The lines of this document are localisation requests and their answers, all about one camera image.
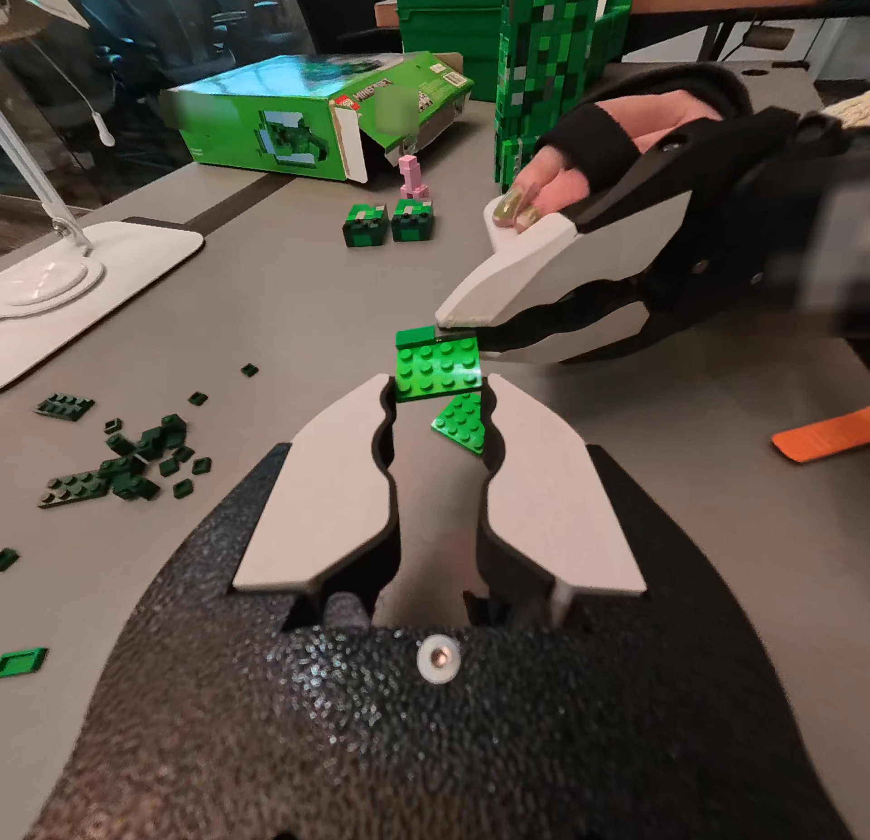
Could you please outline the tall green lego creeper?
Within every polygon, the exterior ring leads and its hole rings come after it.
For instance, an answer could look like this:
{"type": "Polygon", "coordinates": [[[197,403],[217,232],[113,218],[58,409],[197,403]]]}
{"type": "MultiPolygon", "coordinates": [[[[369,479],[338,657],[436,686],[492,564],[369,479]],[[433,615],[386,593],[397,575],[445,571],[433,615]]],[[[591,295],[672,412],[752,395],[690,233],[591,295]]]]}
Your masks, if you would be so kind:
{"type": "Polygon", "coordinates": [[[502,0],[493,179],[502,191],[535,143],[622,52],[633,0],[502,0]]]}

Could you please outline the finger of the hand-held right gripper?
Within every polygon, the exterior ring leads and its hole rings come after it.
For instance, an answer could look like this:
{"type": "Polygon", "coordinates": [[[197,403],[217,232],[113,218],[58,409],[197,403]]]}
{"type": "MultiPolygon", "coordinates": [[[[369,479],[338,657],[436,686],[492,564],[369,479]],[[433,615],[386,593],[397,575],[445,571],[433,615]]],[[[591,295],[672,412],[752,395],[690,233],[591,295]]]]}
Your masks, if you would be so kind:
{"type": "Polygon", "coordinates": [[[493,254],[436,311],[437,324],[495,327],[594,281],[638,275],[677,232],[690,199],[690,191],[678,194],[588,234],[553,213],[523,233],[497,237],[493,254]]]}
{"type": "Polygon", "coordinates": [[[631,302],[576,330],[549,334],[509,334],[479,329],[485,359],[516,364],[549,365],[584,356],[638,334],[650,313],[642,302],[631,302]]]}

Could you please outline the black office chair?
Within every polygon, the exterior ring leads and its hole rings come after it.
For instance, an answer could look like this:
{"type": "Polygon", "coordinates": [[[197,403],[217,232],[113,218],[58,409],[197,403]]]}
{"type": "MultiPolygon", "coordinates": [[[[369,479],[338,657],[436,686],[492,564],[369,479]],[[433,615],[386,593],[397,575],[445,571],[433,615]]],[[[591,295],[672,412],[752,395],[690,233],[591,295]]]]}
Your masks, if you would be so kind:
{"type": "Polygon", "coordinates": [[[400,53],[398,29],[379,28],[382,0],[296,0],[317,54],[400,53]]]}

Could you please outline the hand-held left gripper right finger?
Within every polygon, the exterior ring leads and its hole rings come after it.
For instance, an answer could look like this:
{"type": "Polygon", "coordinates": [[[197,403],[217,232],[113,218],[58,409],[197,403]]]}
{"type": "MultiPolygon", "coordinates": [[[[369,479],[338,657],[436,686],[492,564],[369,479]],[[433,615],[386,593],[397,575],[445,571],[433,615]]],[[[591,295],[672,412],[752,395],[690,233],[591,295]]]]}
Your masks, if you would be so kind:
{"type": "Polygon", "coordinates": [[[579,595],[639,598],[647,583],[584,439],[501,375],[481,391],[476,623],[560,626],[579,595]]]}

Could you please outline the green plastic bin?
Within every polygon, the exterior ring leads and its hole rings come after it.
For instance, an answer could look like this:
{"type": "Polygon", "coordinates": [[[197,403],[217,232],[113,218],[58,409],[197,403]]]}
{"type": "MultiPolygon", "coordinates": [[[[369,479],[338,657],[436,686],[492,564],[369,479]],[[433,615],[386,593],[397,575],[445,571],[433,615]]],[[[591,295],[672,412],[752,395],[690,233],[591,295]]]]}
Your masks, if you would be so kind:
{"type": "Polygon", "coordinates": [[[396,0],[406,52],[460,53],[474,100],[494,102],[501,0],[396,0]]]}

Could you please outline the person's right forearm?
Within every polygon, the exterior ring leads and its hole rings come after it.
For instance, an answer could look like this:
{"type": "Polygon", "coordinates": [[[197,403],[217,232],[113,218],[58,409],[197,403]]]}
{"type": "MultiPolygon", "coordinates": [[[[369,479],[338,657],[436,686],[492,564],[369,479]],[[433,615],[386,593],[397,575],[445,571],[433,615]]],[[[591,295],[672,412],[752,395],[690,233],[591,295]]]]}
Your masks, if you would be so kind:
{"type": "Polygon", "coordinates": [[[869,90],[859,95],[825,106],[821,114],[841,123],[843,129],[869,129],[869,90]]]}

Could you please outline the orange lego brick separator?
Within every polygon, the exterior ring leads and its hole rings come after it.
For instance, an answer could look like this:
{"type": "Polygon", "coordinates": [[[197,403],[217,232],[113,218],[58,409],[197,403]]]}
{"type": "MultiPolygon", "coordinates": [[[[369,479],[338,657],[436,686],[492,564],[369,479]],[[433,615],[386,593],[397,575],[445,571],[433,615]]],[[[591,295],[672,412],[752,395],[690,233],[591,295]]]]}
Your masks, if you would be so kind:
{"type": "Polygon", "coordinates": [[[777,453],[796,464],[817,462],[869,446],[869,407],[771,437],[777,453]]]}

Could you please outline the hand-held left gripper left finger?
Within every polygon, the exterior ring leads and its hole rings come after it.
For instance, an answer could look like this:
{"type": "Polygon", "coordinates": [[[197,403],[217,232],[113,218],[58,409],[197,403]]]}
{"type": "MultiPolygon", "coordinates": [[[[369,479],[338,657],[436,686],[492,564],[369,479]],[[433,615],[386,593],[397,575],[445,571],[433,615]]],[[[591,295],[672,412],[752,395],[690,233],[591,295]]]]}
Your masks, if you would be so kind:
{"type": "Polygon", "coordinates": [[[379,374],[309,421],[285,461],[232,586],[292,598],[285,626],[324,625],[327,603],[355,596],[372,618],[400,565],[394,379],[379,374]]]}

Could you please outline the green lego build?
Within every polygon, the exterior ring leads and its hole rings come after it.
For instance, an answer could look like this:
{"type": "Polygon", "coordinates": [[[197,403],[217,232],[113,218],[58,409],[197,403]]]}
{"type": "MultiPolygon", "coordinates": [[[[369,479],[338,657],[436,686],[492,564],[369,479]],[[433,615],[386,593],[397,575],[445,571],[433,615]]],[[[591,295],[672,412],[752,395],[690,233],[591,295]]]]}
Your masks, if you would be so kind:
{"type": "Polygon", "coordinates": [[[345,245],[379,247],[385,241],[389,225],[385,204],[355,203],[343,223],[345,245]]]}
{"type": "Polygon", "coordinates": [[[391,218],[391,234],[395,242],[429,241],[435,215],[430,199],[402,198],[391,218]]]}

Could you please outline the person's right hand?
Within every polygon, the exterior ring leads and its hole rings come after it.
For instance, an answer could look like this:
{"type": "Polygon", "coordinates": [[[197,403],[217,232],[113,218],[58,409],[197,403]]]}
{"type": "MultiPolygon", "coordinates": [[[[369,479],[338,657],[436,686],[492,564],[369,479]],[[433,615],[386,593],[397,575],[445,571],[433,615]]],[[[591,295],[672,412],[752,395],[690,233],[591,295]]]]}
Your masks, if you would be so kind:
{"type": "Polygon", "coordinates": [[[540,136],[533,158],[496,205],[499,227],[527,230],[546,215],[614,187],[657,142],[723,114],[684,89],[576,106],[540,136]]]}

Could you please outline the dark green long lego plate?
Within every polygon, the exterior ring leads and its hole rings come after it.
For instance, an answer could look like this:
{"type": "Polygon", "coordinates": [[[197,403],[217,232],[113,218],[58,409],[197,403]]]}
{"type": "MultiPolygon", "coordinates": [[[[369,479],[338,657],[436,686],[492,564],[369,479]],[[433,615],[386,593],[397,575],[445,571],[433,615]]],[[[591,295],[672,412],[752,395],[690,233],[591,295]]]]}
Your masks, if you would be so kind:
{"type": "Polygon", "coordinates": [[[50,479],[42,491],[38,508],[57,508],[73,503],[90,501],[107,495],[111,481],[97,471],[85,471],[50,479]]]}

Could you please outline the green lego set box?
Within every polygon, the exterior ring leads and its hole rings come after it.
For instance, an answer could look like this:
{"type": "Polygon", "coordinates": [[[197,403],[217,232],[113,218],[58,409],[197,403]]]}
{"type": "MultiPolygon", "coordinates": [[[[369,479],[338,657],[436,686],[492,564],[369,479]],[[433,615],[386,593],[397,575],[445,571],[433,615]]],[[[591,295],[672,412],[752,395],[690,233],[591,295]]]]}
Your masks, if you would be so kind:
{"type": "Polygon", "coordinates": [[[473,87],[430,52],[279,55],[159,101],[196,162],[365,184],[450,128],[473,87]]]}

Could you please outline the dark green short lego plate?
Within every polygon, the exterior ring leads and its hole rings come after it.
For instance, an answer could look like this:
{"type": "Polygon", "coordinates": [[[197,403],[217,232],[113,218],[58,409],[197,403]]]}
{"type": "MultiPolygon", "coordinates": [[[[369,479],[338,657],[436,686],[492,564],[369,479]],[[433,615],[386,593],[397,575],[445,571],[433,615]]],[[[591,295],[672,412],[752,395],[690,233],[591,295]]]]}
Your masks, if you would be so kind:
{"type": "Polygon", "coordinates": [[[41,416],[47,416],[62,421],[77,422],[86,415],[95,404],[95,400],[88,397],[55,393],[40,401],[38,405],[35,406],[34,412],[41,416]]]}

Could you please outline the white book stand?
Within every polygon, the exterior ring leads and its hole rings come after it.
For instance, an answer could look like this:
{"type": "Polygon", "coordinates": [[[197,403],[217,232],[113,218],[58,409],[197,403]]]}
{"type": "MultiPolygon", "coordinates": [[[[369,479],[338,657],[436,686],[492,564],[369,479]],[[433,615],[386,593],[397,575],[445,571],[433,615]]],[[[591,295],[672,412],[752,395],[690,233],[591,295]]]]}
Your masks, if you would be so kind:
{"type": "Polygon", "coordinates": [[[80,225],[5,115],[2,150],[58,237],[1,273],[1,388],[86,332],[203,247],[168,224],[80,225]]]}

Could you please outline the bright green square lego plate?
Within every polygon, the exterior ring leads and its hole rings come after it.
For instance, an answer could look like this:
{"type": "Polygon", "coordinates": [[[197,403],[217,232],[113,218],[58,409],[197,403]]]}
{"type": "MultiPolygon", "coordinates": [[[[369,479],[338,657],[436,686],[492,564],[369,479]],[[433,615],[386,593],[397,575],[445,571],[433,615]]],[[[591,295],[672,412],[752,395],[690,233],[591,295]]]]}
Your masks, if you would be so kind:
{"type": "Polygon", "coordinates": [[[394,380],[398,403],[479,391],[482,373],[476,336],[398,348],[394,380]]]}
{"type": "Polygon", "coordinates": [[[430,427],[472,454],[481,456],[484,450],[484,425],[480,410],[480,392],[462,393],[452,398],[430,427]]]}

